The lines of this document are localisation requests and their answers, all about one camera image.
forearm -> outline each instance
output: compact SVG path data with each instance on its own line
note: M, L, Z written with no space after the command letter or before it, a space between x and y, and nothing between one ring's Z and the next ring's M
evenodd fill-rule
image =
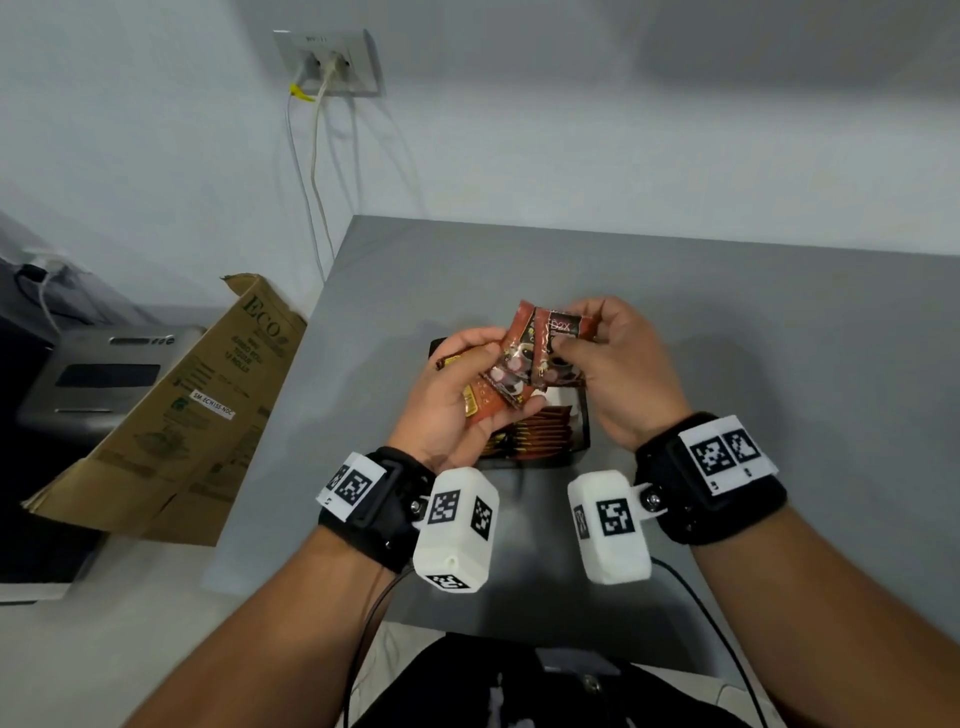
M128 727L332 726L363 621L393 576L318 528Z
M960 647L789 506L693 549L764 686L827 728L960 725Z

black pants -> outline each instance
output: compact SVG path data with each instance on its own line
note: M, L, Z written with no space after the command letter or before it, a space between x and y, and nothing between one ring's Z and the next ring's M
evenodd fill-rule
M533 647L450 634L424 649L355 725L486 728L492 707L500 717L493 725L503 728L524 718L537 728L746 725L646 670L609 662L619 675L548 672Z

left hand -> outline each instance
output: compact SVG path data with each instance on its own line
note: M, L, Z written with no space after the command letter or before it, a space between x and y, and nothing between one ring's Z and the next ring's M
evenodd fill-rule
M496 364L506 335L504 328L485 327L447 338L423 368L387 446L441 473L473 465L496 430L540 412L546 399L532 397L522 409L508 407L467 427L464 387ZM438 361L471 347L475 348L437 371Z

black cable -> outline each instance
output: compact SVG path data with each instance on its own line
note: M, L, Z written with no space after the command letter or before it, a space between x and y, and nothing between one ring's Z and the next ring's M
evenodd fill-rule
M24 277L22 270L17 271L13 274L13 285L16 286L16 290L20 292L20 295L23 296L28 302L32 303L37 308L43 308L40 305L40 301L35 298L32 298L29 293L26 292L23 288L23 281L21 280ZM53 308L50 308L50 313L53 316L60 316L63 319L71 319L72 321L79 321L81 324L86 324L87 326L93 326L93 322L85 319L83 316L76 316L72 313L65 313L63 311L55 311Z
M364 640L367 638L367 630L370 628L370 623L373 621L373 615L376 614L376 610L380 608L380 604L385 598L387 598L387 595L393 590L393 588L410 573L413 573L413 567L409 567L401 571L394 577L394 580L387 585L387 588L383 590L383 593L373 603L373 608L370 609L370 613L367 614L367 619L363 623L363 629L360 631L360 642L357 643L356 651L353 653L353 659L350 660L350 667L347 670L347 686L344 688L344 699L340 704L341 712L344 714L344 728L349 728L350 696L353 695L353 681L356 680L357 672L360 671L360 650L363 647Z
M700 597L697 596L697 593L693 591L693 588L686 583L686 580L682 576L680 576L680 573L676 569L671 567L665 561L661 561L660 559L657 559L654 557L651 557L650 561L652 561L654 564L659 566L661 569L666 569L667 571L672 573L674 578L677 579L677 581L679 581L684 586L684 589L686 589L686 592L691 597L693 597L693 600L697 603L697 606L700 607L700 611L704 613L704 617L707 618L707 621L710 623L710 626L713 627L713 631L717 633L717 637L720 638L720 642L722 642L723 645L727 648L727 651L730 652L730 656L733 658L733 663L736 665L736 668L740 671L740 677L743 678L743 682L747 686L747 692L750 694L750 699L754 701L754 708L756 708L756 714L760 718L760 725L762 725L763 728L770 728L767 725L767 719L763 716L763 711L760 709L760 701L756 698L756 693L754 692L754 686L751 684L750 678L747 677L747 671L743 668L742 665L740 665L740 661L736 657L736 652L733 651L733 646L724 636L723 631L720 629L720 625L717 624L716 621L713 619L713 617L710 615L710 612L707 609L707 605L700 600Z

white wall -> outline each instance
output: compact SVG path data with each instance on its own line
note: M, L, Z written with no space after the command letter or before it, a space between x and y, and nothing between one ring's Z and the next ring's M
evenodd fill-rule
M271 30L358 27L384 95L329 104L338 243L364 212L960 253L947 0L33 0L0 17L0 255L172 317L241 270L309 308Z

